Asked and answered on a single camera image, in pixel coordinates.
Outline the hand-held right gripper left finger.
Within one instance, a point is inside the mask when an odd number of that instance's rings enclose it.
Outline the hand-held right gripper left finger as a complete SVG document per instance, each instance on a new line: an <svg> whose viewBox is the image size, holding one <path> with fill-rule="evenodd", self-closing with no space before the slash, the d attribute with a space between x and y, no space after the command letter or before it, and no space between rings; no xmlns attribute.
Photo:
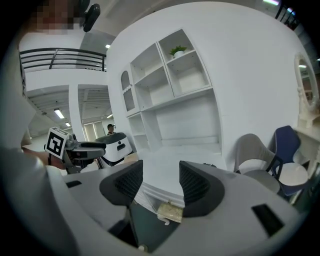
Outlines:
<svg viewBox="0 0 320 256"><path fill-rule="evenodd" d="M80 256L138 256L132 204L143 181L143 161L77 174L48 171L57 206Z"/></svg>

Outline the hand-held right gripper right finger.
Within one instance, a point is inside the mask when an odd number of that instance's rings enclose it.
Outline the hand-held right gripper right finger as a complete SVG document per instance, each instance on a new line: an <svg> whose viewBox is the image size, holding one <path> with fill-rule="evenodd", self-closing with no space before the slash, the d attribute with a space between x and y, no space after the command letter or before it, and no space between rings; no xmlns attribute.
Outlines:
<svg viewBox="0 0 320 256"><path fill-rule="evenodd" d="M180 161L182 221L156 256L271 256L299 228L301 216L258 181Z"/></svg>

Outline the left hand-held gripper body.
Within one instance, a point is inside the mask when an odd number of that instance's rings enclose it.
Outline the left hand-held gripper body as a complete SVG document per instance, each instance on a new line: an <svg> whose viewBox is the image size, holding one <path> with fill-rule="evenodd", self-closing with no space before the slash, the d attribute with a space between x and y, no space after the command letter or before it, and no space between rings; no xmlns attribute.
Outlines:
<svg viewBox="0 0 320 256"><path fill-rule="evenodd" d="M63 164L67 174L76 174L81 172L80 160L76 159L75 153L78 144L75 134L70 134L60 128L52 127L47 134L47 142L44 150L48 153L48 165L52 165L52 157L57 158Z"/></svg>

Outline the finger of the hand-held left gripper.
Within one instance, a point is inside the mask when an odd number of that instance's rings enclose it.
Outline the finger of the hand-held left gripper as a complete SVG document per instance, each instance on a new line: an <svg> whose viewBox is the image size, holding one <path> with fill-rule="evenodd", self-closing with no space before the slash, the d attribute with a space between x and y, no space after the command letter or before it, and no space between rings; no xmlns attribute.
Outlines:
<svg viewBox="0 0 320 256"><path fill-rule="evenodd" d="M78 158L99 158L105 155L105 149L99 147L80 147L74 152Z"/></svg>
<svg viewBox="0 0 320 256"><path fill-rule="evenodd" d="M79 142L80 148L106 148L106 144L103 142Z"/></svg>

